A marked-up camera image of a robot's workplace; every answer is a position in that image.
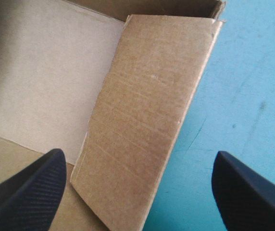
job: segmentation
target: cardboard box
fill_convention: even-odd
[[[62,148],[51,229],[142,230],[225,4],[72,2],[0,0],[0,182]]]

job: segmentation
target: blue floor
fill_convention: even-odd
[[[275,1],[230,0],[144,231],[225,231],[211,191],[218,150],[275,183]]]

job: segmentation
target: black rubber tip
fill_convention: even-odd
[[[47,231],[66,185],[66,161],[53,149],[0,184],[0,231]]]
[[[227,152],[218,152],[212,192],[229,231],[275,231],[275,185]]]

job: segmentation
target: cardboard flap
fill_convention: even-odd
[[[142,230],[222,22],[132,15],[71,183],[112,231]]]
[[[152,14],[214,18],[221,0],[69,0],[113,18],[125,21],[128,15]]]

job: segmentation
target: white cardboard wall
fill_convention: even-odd
[[[75,163],[122,28],[62,0],[0,0],[0,136]]]

